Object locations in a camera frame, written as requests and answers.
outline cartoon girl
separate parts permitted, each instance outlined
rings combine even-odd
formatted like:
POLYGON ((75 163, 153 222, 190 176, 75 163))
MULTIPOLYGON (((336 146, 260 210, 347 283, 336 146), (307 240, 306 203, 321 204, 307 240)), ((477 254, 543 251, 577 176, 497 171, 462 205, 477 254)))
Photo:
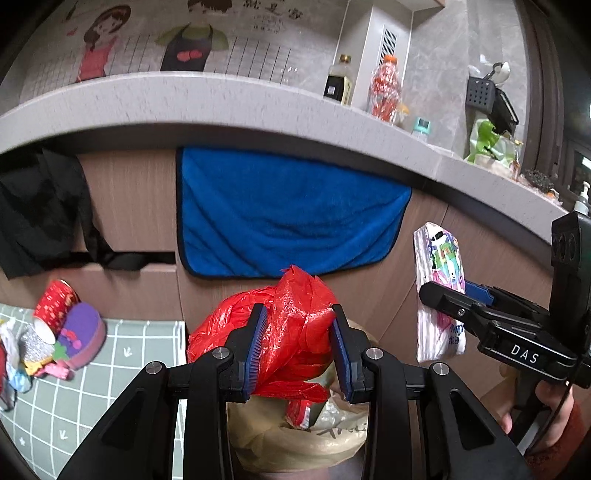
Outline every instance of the cartoon girl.
POLYGON ((106 77, 105 65, 117 41, 114 35, 129 20, 129 5, 118 5, 102 12, 84 34, 86 50, 76 82, 106 77))

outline cartoon wall decal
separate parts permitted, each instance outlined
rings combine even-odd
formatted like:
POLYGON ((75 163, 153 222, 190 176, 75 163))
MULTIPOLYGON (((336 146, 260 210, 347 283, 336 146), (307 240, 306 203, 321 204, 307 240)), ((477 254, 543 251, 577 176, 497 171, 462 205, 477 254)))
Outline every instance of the cartoon wall decal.
POLYGON ((96 17, 84 34, 86 49, 76 82, 106 76, 105 65, 118 39, 115 34, 127 23, 130 16, 131 7, 129 5, 118 5, 96 17))
POLYGON ((20 103, 92 78, 158 70, 245 76, 321 95, 346 5, 64 0, 32 36, 32 53, 19 59, 26 70, 20 103))
POLYGON ((231 0, 189 0, 191 22, 168 30, 156 40, 157 44, 166 46, 160 70, 202 72, 212 50, 227 50, 226 34, 213 28, 207 15, 224 14, 231 7, 231 0))

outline blue towel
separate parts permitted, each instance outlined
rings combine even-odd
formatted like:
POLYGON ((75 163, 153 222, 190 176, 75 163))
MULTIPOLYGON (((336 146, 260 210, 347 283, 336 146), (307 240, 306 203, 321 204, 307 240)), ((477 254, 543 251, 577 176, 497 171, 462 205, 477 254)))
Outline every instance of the blue towel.
POLYGON ((204 277, 323 274, 377 262, 398 235, 411 189, 280 155, 185 148, 178 158, 178 245, 204 277))

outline red paper cup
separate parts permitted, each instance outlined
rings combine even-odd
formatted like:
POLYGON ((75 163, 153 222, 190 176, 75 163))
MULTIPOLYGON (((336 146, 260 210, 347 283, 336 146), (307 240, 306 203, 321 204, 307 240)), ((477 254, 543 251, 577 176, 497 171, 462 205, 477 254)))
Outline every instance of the red paper cup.
POLYGON ((53 345, 66 321, 66 315, 79 301, 74 289, 66 282, 52 281, 33 313, 33 328, 39 338, 53 345))

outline cartoon apron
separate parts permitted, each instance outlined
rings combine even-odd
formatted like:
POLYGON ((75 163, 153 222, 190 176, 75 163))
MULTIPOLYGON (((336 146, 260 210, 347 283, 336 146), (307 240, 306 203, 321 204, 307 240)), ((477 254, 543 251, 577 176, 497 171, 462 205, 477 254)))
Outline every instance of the cartoon apron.
POLYGON ((202 72, 205 62, 212 50, 213 28, 209 26, 207 38, 190 40, 183 38, 183 33, 191 24, 178 32, 166 46, 160 71, 181 70, 185 72, 202 72))

